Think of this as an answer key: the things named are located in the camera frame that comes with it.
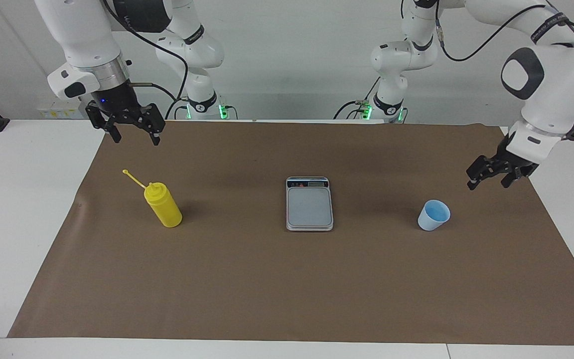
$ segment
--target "brown tablecloth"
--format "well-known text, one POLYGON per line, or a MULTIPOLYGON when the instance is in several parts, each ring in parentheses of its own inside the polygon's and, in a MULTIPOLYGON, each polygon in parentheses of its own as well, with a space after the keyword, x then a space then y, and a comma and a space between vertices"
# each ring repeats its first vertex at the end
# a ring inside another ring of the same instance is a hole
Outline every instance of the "brown tablecloth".
POLYGON ((574 345, 574 259, 530 182, 466 187, 499 129, 169 123, 105 138, 10 337, 574 345), (121 173, 167 184, 166 229, 121 173), (285 179, 335 228, 285 228, 285 179), (453 218, 423 232, 438 198, 453 218))

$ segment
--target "digital kitchen scale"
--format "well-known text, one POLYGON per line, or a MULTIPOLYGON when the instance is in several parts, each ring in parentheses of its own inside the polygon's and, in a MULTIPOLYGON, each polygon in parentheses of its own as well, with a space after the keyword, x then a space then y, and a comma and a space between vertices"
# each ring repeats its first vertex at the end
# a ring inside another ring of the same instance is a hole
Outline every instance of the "digital kitchen scale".
POLYGON ((329 180, 325 177, 289 177, 287 229, 294 232, 327 232, 333 229, 329 180))

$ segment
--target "white table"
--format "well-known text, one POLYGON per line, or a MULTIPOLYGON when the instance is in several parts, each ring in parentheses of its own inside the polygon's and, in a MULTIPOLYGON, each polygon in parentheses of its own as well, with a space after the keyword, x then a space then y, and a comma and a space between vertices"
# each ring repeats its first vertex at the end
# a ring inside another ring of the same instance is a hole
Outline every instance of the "white table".
MULTIPOLYGON (((574 347, 5 339, 102 138, 87 121, 12 121, 0 134, 0 358, 574 359, 574 347)), ((574 255, 574 143, 531 181, 574 255)))

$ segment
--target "blue cup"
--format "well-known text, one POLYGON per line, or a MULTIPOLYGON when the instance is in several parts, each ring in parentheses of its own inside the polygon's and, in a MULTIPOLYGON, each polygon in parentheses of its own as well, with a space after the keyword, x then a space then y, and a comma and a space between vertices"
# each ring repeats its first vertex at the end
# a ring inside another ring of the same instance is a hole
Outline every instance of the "blue cup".
POLYGON ((431 230, 437 229, 449 219, 451 219, 451 211, 448 209, 448 206, 439 200, 432 199, 424 204, 424 208, 422 208, 422 212, 418 217, 418 225, 420 228, 431 232, 431 230))

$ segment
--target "yellow squeeze bottle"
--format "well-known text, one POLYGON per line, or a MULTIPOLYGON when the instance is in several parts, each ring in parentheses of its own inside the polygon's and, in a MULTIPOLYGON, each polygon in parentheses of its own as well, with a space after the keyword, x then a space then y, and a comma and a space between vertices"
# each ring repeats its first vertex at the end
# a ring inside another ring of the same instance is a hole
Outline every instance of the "yellow squeeze bottle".
POLYGON ((178 210, 178 206, 165 184, 150 182, 148 186, 145 186, 134 178, 128 170, 123 170, 123 173, 144 189, 145 200, 165 227, 173 228, 180 225, 183 215, 180 214, 180 210, 178 210))

